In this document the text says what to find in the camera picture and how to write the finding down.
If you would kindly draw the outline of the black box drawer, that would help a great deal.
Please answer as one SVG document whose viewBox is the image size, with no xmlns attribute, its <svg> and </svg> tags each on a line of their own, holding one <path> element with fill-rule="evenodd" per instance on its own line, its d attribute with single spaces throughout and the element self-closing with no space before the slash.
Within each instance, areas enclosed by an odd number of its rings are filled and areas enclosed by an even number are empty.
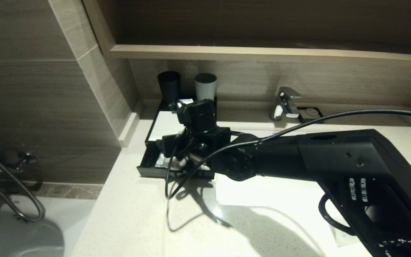
<svg viewBox="0 0 411 257">
<path fill-rule="evenodd" d="M 146 150 L 143 155 L 142 161 L 137 170 L 141 177 L 146 178 L 166 178 L 167 168 L 156 168 L 154 167 L 159 154 L 162 153 L 158 148 L 156 143 L 146 145 Z M 184 177 L 187 174 L 186 170 L 176 171 L 171 167 L 170 177 Z M 194 179 L 206 179 L 212 180 L 215 178 L 215 173 L 209 170 L 197 170 L 192 176 Z"/>
</svg>

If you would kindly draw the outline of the shower cap packet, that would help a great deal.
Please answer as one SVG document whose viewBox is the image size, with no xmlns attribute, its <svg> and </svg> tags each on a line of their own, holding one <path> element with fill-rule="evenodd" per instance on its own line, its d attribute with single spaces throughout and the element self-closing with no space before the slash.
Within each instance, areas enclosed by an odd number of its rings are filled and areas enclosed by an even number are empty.
<svg viewBox="0 0 411 257">
<path fill-rule="evenodd" d="M 331 228 L 336 245 L 340 247 L 347 247 L 360 242 L 357 236 L 352 236 L 346 232 L 343 232 L 335 227 Z"/>
</svg>

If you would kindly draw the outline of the black amenity box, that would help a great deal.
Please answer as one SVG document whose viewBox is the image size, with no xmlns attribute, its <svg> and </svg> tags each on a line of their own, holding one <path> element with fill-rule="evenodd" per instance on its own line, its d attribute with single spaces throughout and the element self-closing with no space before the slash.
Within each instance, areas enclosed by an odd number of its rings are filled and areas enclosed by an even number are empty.
<svg viewBox="0 0 411 257">
<path fill-rule="evenodd" d="M 165 135 L 177 134 L 184 128 L 184 125 L 178 121 L 176 110 L 174 108 L 174 111 L 172 111 L 170 105 L 163 103 L 163 101 L 160 102 L 144 140 L 145 145 L 155 143 Z"/>
</svg>

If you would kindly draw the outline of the grey cup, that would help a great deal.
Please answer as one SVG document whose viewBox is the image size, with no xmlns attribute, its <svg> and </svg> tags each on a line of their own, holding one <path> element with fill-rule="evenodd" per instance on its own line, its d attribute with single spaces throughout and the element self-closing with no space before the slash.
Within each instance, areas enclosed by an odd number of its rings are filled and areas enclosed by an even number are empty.
<svg viewBox="0 0 411 257">
<path fill-rule="evenodd" d="M 194 81 L 197 100 L 215 99 L 217 77 L 214 74 L 197 74 Z"/>
</svg>

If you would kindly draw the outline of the black cup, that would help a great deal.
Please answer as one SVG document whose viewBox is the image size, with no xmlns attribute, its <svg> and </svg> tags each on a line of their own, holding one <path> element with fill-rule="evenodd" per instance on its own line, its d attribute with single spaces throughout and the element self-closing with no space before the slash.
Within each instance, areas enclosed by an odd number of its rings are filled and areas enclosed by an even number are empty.
<svg viewBox="0 0 411 257">
<path fill-rule="evenodd" d="M 176 71 L 165 71 L 158 74 L 162 101 L 169 105 L 181 98 L 181 75 Z"/>
</svg>

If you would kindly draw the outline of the chrome sink faucet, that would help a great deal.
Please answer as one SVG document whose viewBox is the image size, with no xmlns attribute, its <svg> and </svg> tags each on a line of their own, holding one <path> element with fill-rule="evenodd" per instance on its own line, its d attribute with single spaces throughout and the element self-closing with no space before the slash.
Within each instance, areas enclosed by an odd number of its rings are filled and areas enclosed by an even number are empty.
<svg viewBox="0 0 411 257">
<path fill-rule="evenodd" d="M 299 111 L 295 105 L 295 99 L 302 97 L 299 92 L 290 87 L 279 87 L 269 118 L 272 121 L 280 121 L 282 117 L 298 118 Z"/>
</svg>

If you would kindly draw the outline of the black soap dish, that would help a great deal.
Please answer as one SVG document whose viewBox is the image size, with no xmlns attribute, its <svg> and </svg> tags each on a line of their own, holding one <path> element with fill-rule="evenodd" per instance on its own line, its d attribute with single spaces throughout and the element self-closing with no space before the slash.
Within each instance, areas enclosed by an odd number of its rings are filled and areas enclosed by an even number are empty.
<svg viewBox="0 0 411 257">
<path fill-rule="evenodd" d="M 308 107 L 299 107 L 298 108 L 298 112 L 299 112 L 298 119 L 301 123 L 305 123 L 305 122 L 309 122 L 309 121 L 312 121 L 312 120 L 315 120 L 315 119 L 319 119 L 319 118 L 324 116 L 318 108 L 312 107 L 312 109 L 316 109 L 318 111 L 319 117 L 310 117 L 306 114 L 306 112 L 305 112 L 306 109 L 308 109 Z"/>
</svg>

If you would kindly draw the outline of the white bathtub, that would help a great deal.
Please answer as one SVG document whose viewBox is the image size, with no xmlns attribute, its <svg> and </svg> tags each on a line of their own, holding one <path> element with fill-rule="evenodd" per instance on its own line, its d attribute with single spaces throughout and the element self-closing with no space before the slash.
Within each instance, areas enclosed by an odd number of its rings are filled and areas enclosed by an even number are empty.
<svg viewBox="0 0 411 257">
<path fill-rule="evenodd" d="M 46 209 L 26 222 L 0 200 L 0 257 L 71 257 L 95 200 L 39 197 Z"/>
</svg>

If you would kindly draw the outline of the wooden wall shelf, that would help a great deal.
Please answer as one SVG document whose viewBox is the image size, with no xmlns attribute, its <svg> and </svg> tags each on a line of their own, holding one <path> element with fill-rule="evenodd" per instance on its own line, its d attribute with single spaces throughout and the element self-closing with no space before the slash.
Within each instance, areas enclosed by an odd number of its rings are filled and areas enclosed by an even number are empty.
<svg viewBox="0 0 411 257">
<path fill-rule="evenodd" d="M 411 68 L 411 54 L 340 49 L 115 45 L 107 50 L 107 55 L 114 58 L 141 60 L 343 63 Z"/>
</svg>

